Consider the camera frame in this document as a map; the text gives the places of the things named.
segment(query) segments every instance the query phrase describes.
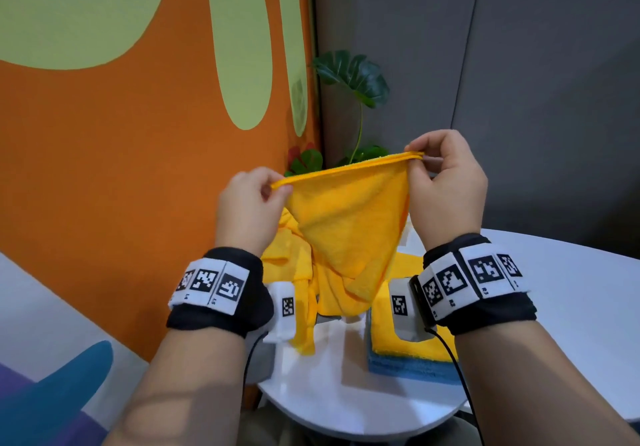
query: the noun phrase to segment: orange wall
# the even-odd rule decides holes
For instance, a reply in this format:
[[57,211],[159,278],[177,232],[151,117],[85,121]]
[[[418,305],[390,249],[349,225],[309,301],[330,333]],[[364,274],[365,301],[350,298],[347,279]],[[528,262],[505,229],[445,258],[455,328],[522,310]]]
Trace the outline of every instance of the orange wall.
[[162,0],[105,65],[0,62],[0,252],[146,360],[185,266],[213,243],[229,177],[284,171],[291,146],[318,143],[310,73],[307,129],[294,133],[279,0],[266,5],[273,89],[249,131],[222,101],[208,0]]

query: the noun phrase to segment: forearm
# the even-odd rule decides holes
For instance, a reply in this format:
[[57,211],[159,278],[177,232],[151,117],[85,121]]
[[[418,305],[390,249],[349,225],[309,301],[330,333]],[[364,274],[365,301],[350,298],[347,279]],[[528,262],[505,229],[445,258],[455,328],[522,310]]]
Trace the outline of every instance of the forearm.
[[235,445],[244,361],[238,335],[169,330],[105,446]]
[[640,445],[538,322],[465,333],[456,349],[487,446]]

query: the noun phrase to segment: hand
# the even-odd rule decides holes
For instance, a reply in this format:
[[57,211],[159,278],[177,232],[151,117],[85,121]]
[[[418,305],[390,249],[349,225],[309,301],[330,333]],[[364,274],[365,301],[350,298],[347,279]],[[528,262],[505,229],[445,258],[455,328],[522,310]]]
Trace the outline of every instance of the hand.
[[[409,214],[425,249],[480,232],[487,178],[465,138],[455,130],[432,131],[405,151],[424,151],[409,161]],[[428,172],[437,173],[434,179]]]
[[216,247],[235,247],[262,256],[276,236],[282,209],[293,190],[285,185],[271,191],[271,183],[283,178],[265,167],[231,178],[218,199]]

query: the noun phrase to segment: plant stem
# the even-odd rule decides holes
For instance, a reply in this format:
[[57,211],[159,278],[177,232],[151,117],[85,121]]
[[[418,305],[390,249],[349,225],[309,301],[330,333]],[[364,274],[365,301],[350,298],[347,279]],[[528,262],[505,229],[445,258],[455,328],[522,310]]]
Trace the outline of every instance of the plant stem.
[[360,138],[362,137],[362,102],[358,103],[360,107],[360,129],[358,130],[358,142],[356,143],[356,147],[353,149],[351,154],[351,158],[349,158],[349,162],[347,164],[351,164],[353,161],[353,157],[356,156],[356,151],[358,150],[358,146],[360,145]]

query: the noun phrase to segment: blue towel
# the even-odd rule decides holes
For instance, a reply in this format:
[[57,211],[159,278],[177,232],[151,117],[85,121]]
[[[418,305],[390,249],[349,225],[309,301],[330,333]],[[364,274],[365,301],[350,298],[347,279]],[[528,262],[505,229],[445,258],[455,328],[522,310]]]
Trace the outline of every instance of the blue towel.
[[367,363],[373,374],[402,377],[405,379],[460,385],[460,377],[452,362],[424,360],[413,357],[379,355],[371,346],[371,311],[367,313]]

